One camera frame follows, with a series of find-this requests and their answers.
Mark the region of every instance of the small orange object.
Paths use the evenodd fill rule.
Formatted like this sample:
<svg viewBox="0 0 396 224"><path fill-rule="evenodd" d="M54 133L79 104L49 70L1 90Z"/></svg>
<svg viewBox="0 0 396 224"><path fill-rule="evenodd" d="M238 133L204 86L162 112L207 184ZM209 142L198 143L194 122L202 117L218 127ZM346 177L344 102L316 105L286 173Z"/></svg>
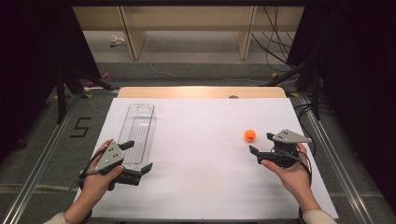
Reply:
<svg viewBox="0 0 396 224"><path fill-rule="evenodd" d="M253 141L256 138L256 132L254 132L253 130L249 129L247 131L245 131L245 139L248 142Z"/></svg>

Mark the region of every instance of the clear plastic tray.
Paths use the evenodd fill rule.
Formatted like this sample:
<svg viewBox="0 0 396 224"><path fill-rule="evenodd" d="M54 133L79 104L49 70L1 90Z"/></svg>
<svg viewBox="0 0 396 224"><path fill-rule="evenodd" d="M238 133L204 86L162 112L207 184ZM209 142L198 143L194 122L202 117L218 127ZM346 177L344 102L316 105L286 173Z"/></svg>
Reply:
<svg viewBox="0 0 396 224"><path fill-rule="evenodd" d="M134 141L134 147L124 151L122 165L126 169L139 171L149 164L156 121L154 105L133 104L129 106L118 142L123 144Z"/></svg>

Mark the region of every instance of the sleeve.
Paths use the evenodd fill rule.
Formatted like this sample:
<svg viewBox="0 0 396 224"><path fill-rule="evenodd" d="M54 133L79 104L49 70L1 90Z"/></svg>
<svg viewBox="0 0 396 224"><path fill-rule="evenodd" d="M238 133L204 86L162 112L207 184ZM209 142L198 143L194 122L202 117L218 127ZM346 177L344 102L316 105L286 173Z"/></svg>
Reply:
<svg viewBox="0 0 396 224"><path fill-rule="evenodd" d="M52 219L46 221L44 224L70 224L64 219L64 213L56 214Z"/></svg>
<svg viewBox="0 0 396 224"><path fill-rule="evenodd" d="M323 210L310 210L303 213L306 224L334 224L336 223L329 214Z"/></svg>

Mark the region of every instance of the human hand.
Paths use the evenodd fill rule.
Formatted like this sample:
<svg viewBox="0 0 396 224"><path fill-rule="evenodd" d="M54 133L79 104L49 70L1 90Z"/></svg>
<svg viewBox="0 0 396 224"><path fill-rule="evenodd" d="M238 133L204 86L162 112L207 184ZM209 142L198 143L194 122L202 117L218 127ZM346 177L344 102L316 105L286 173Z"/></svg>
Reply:
<svg viewBox="0 0 396 224"><path fill-rule="evenodd" d="M112 141L113 139L105 141L96 152L107 147ZM90 168L95 167L101 158L102 155L95 158ZM81 222L102 199L103 195L105 195L110 182L119 176L123 170L124 167L119 165L114 167L107 175L87 175L84 180L84 188L81 190L78 198L64 213L64 218L67 222Z"/></svg>
<svg viewBox="0 0 396 224"><path fill-rule="evenodd" d="M306 148L303 144L297 143L297 148L306 155ZM308 166L306 157L303 157L303 163ZM294 196L303 212L320 209L311 190L309 175L301 164L295 163L284 169L271 161L263 160L262 165L279 176L283 186Z"/></svg>

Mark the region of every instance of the white tabletop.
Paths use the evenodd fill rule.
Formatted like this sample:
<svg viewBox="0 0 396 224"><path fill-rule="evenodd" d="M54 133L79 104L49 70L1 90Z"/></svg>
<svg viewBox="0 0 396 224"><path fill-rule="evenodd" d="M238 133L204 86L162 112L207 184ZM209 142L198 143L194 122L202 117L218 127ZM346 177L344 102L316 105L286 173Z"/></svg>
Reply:
<svg viewBox="0 0 396 224"><path fill-rule="evenodd" d="M154 221L297 217L297 202L276 175L257 163L244 139L245 130L253 129L258 136L251 145L269 151L274 143L266 133L289 129L303 134L289 99L117 98L97 147L107 139L119 139L130 104L155 105L152 170L137 187L117 184L94 207L92 217ZM337 218L310 152L308 156L312 190L322 209Z"/></svg>

